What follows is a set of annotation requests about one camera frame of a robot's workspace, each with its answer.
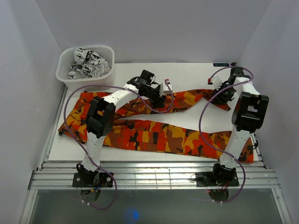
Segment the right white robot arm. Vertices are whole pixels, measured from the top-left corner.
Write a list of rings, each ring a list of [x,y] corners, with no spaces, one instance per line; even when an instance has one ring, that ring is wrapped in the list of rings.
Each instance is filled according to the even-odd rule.
[[[259,93],[252,83],[252,77],[245,75],[243,68],[232,67],[227,81],[213,74],[208,84],[214,86],[213,95],[217,103],[227,103],[238,94],[238,101],[232,114],[233,130],[224,153],[214,164],[211,180],[216,185],[228,185],[237,181],[237,160],[248,139],[260,129],[269,103],[269,97]]]

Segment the orange camouflage trousers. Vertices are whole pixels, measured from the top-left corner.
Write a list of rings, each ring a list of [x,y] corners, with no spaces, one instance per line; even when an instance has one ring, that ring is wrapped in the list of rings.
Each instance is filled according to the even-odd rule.
[[[87,142],[85,118],[94,97],[108,96],[108,92],[83,92],[74,108],[60,126],[59,135],[75,136]],[[115,113],[112,131],[103,145],[125,150],[164,152],[219,159],[228,144],[231,131],[202,133],[151,120],[130,119],[134,115],[153,114],[140,99],[125,104]]]

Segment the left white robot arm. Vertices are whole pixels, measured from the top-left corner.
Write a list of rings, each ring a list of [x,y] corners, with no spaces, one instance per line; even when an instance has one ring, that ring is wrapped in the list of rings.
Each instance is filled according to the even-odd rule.
[[[149,107],[162,108],[166,100],[166,93],[172,94],[171,83],[166,79],[156,84],[152,79],[155,75],[143,70],[139,77],[127,81],[118,91],[106,97],[94,97],[90,102],[85,123],[87,130],[87,144],[83,161],[77,164],[76,169],[80,179],[88,186],[95,186],[99,182],[100,154],[105,137],[112,131],[115,113],[125,104],[138,97],[149,99]]]

